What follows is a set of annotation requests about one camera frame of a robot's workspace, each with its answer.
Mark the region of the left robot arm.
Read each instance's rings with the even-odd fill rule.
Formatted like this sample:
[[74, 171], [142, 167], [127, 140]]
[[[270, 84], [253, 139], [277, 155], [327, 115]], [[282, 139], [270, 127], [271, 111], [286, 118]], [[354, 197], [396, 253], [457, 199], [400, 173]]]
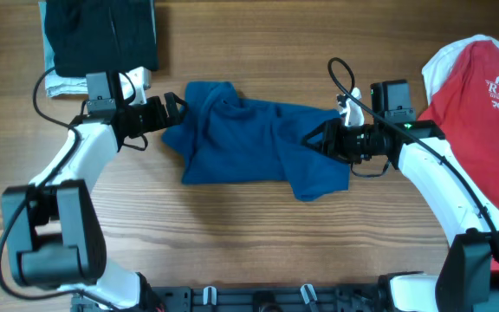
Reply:
[[91, 191], [127, 138], [184, 121], [189, 105], [173, 92], [137, 104], [120, 73], [86, 76], [88, 98], [64, 124], [68, 138], [51, 163], [1, 197], [0, 289], [24, 301], [73, 295], [111, 311], [164, 311], [146, 278], [107, 256]]

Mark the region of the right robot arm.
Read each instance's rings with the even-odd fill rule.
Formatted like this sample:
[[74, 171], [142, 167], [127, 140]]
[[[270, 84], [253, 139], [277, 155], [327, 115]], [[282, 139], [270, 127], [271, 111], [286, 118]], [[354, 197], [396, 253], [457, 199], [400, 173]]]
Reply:
[[419, 190], [450, 245], [436, 276], [382, 276], [378, 310], [499, 311], [499, 210], [460, 166], [442, 130], [417, 120], [407, 81], [374, 83], [371, 97], [372, 124], [334, 118], [301, 143], [349, 165], [386, 156]]

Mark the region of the blue t-shirt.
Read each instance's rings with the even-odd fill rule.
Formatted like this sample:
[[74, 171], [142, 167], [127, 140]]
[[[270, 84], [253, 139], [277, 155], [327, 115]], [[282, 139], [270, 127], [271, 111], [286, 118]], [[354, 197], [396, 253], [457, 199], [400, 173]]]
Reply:
[[188, 112], [162, 140], [185, 162], [185, 185], [289, 182], [300, 201], [349, 188], [349, 167], [301, 144], [335, 110], [239, 97], [225, 82], [186, 86]]

